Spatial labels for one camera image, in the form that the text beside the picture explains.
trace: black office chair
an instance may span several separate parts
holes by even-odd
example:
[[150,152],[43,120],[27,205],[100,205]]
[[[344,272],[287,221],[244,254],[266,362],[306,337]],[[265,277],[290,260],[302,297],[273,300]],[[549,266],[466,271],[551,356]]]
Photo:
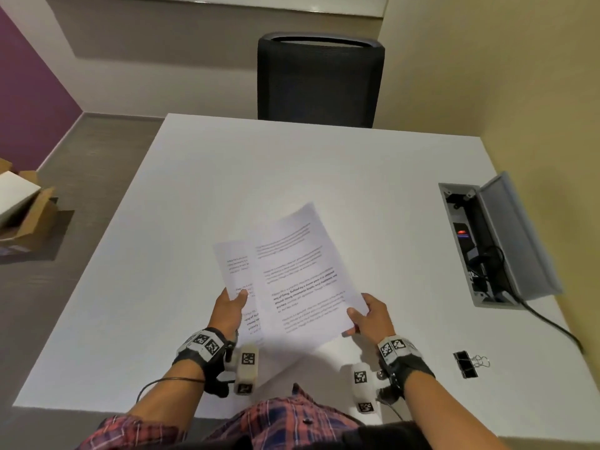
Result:
[[384,59],[373,39],[265,35],[258,47],[259,120],[372,128]]

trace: open lid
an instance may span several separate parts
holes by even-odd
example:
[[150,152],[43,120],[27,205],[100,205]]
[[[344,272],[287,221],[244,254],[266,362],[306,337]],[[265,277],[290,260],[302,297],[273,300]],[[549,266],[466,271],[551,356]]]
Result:
[[502,172],[478,191],[492,237],[506,259],[506,273],[524,300],[563,292],[548,252],[544,249],[508,173]]

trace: hand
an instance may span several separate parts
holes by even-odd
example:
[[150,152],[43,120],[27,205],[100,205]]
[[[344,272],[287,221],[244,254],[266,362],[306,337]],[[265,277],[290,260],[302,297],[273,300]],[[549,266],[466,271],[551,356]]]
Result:
[[364,293],[362,297],[367,303],[369,312],[366,316],[363,316],[354,308],[348,308],[348,317],[354,322],[355,327],[347,331],[346,334],[360,333],[375,345],[388,336],[394,336],[396,332],[386,304],[367,293]]
[[235,331],[242,323],[242,309],[247,299],[248,291],[242,289],[235,300],[229,300],[227,287],[224,288],[221,295],[217,297],[208,326],[221,330],[229,341],[233,341]]

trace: beige wall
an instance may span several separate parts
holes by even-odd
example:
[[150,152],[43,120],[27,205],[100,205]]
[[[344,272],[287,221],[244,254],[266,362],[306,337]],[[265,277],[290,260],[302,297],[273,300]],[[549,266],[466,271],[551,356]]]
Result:
[[380,19],[154,0],[0,0],[86,112],[256,118],[256,45],[281,30],[377,38]]
[[390,0],[375,124],[482,136],[551,252],[596,382],[599,19],[600,0]]

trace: forearm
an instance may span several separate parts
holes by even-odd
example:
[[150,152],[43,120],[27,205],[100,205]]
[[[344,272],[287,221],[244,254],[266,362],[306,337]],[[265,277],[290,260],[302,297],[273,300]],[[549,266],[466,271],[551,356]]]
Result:
[[[171,366],[164,378],[194,378],[204,380],[200,366],[191,360],[182,360]],[[164,380],[156,384],[129,414],[144,421],[154,421],[177,426],[180,431],[190,427],[204,392],[204,384],[186,380]]]
[[432,376],[412,372],[404,396],[410,414],[434,450],[507,450]]

